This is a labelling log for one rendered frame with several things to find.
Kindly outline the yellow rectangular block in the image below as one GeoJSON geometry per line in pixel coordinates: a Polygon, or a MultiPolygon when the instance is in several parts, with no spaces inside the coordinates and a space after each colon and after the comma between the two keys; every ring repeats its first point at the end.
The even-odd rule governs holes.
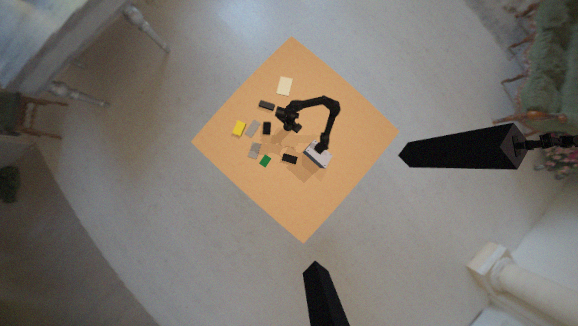
{"type": "Polygon", "coordinates": [[[243,122],[237,120],[236,125],[235,125],[232,133],[237,135],[237,136],[242,136],[242,134],[246,128],[246,125],[247,125],[246,123],[243,123],[243,122]]]}

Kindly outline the pale cream flat rectangular card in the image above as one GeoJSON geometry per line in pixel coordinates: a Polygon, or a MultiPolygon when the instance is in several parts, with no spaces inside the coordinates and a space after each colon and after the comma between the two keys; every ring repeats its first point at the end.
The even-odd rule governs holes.
{"type": "Polygon", "coordinates": [[[293,78],[281,77],[279,79],[278,88],[276,94],[284,95],[289,97],[290,88],[292,85],[293,78]]]}

